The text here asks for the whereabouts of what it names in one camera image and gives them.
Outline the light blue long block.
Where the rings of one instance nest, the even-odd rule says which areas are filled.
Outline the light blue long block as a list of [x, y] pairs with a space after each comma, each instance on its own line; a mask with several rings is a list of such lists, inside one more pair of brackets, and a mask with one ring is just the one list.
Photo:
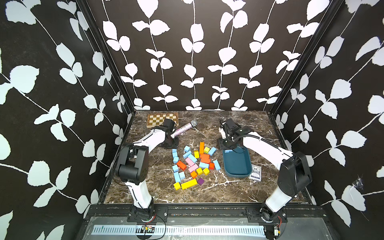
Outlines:
[[173, 157], [178, 157], [177, 149], [172, 149]]

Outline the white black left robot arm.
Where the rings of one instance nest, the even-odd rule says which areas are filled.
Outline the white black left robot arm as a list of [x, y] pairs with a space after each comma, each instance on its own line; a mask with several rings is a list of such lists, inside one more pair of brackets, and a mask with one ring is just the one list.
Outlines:
[[149, 172], [149, 154], [156, 147], [166, 149], [176, 148], [179, 144], [178, 138], [173, 138], [175, 127], [160, 125], [154, 127], [150, 132], [120, 150], [118, 157], [116, 175], [128, 187], [133, 198], [132, 210], [139, 215], [143, 221], [148, 222], [155, 217], [154, 199], [150, 195], [146, 177]]

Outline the light blue angled block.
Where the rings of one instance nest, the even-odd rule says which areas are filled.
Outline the light blue angled block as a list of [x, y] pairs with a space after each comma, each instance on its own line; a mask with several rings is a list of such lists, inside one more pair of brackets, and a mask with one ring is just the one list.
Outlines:
[[189, 156], [188, 156], [188, 158], [192, 161], [192, 162], [194, 162], [194, 163], [196, 163], [197, 162], [197, 159], [194, 157], [194, 155], [192, 155], [192, 154], [190, 154]]

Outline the dark teal plastic tray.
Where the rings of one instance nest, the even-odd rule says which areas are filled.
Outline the dark teal plastic tray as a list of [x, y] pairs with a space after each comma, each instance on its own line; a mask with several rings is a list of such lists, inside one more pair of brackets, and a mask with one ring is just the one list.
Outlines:
[[231, 153], [223, 150], [224, 170], [230, 178], [247, 178], [252, 172], [252, 163], [247, 148], [237, 147]]

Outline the red block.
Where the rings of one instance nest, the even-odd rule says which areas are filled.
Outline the red block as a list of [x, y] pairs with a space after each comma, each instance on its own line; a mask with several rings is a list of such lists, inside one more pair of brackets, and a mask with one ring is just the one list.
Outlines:
[[210, 159], [201, 159], [202, 163], [210, 164], [211, 160]]
[[200, 159], [210, 159], [210, 155], [207, 154], [201, 154]]
[[182, 161], [178, 161], [177, 162], [177, 166], [181, 169], [181, 170], [185, 170], [187, 168], [187, 166], [182, 162]]

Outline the pink block upper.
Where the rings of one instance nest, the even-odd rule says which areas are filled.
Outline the pink block upper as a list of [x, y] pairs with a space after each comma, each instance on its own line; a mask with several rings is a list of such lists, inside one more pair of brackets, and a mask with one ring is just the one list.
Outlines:
[[192, 167], [195, 163], [190, 159], [190, 158], [186, 158], [185, 161], [187, 162], [187, 164]]

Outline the pink block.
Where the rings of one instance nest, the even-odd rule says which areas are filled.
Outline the pink block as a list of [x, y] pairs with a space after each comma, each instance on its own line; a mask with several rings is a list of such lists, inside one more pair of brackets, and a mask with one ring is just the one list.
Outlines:
[[197, 170], [198, 168], [199, 168], [199, 166], [197, 164], [194, 164], [191, 167], [189, 167], [188, 170], [189, 170], [190, 173], [192, 173], [195, 170]]
[[187, 162], [187, 164], [192, 167], [195, 163], [190, 159], [190, 158], [186, 158], [185, 161]]

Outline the yellow block upper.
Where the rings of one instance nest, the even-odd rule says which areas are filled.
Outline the yellow block upper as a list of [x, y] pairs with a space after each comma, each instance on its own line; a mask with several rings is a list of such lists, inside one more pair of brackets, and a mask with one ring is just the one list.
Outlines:
[[199, 151], [194, 151], [194, 156], [195, 156], [196, 159], [199, 159], [200, 158]]

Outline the pink block lower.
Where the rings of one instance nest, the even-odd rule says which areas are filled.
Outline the pink block lower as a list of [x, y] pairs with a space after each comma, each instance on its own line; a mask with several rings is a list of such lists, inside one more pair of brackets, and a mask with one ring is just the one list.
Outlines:
[[190, 173], [192, 173], [195, 170], [197, 170], [198, 168], [199, 168], [199, 166], [197, 164], [194, 164], [191, 167], [189, 167], [188, 170], [189, 170]]

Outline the orange cube lower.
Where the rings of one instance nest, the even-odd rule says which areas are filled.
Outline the orange cube lower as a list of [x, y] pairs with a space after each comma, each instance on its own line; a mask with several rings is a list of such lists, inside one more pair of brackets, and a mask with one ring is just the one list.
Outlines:
[[195, 179], [195, 178], [197, 177], [197, 175], [198, 175], [198, 174], [197, 174], [195, 171], [193, 171], [193, 172], [191, 173], [191, 176], [192, 176], [193, 179]]

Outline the playing card box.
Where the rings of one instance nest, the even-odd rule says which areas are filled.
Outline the playing card box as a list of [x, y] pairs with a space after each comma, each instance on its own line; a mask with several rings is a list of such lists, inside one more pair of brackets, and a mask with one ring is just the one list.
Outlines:
[[252, 165], [252, 172], [249, 175], [249, 178], [253, 181], [260, 182], [262, 180], [262, 168], [257, 165]]

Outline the small yellow cube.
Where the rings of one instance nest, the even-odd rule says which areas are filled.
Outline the small yellow cube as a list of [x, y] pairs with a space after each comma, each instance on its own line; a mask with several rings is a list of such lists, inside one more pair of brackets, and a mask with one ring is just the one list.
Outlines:
[[174, 184], [174, 188], [175, 188], [176, 191], [177, 191], [177, 190], [180, 190], [180, 189], [182, 188], [181, 183], [179, 183], [179, 182], [175, 183], [175, 184]]

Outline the long yellow block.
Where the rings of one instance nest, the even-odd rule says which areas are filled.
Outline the long yellow block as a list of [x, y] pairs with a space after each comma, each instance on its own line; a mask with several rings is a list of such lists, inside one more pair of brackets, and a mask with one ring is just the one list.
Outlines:
[[185, 183], [181, 184], [181, 187], [182, 187], [183, 190], [185, 190], [185, 189], [193, 187], [193, 186], [195, 186], [197, 184], [198, 184], [197, 180], [196, 179], [192, 179], [192, 180], [190, 180], [188, 182], [185, 182]]

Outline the purple cube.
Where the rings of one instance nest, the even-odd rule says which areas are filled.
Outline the purple cube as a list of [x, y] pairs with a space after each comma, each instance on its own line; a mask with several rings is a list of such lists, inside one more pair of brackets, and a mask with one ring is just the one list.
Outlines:
[[198, 184], [200, 185], [200, 186], [202, 186], [203, 184], [204, 184], [204, 180], [202, 179], [202, 178], [199, 178], [198, 180], [197, 180], [197, 182], [198, 182]]

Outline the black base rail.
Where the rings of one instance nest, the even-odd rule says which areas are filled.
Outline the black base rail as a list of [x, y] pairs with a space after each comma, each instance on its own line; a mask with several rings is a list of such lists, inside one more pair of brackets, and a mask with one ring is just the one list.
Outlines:
[[213, 204], [153, 204], [148, 210], [142, 210], [129, 204], [92, 205], [86, 215], [86, 220], [92, 217], [121, 217], [127, 222], [141, 223], [156, 216], [155, 222], [170, 218], [211, 217], [211, 218], [246, 218], [249, 223], [272, 225], [287, 223], [293, 218], [322, 218], [327, 215], [322, 207], [309, 204], [287, 204], [278, 213], [267, 218], [261, 214], [262, 204], [248, 203], [213, 203]]

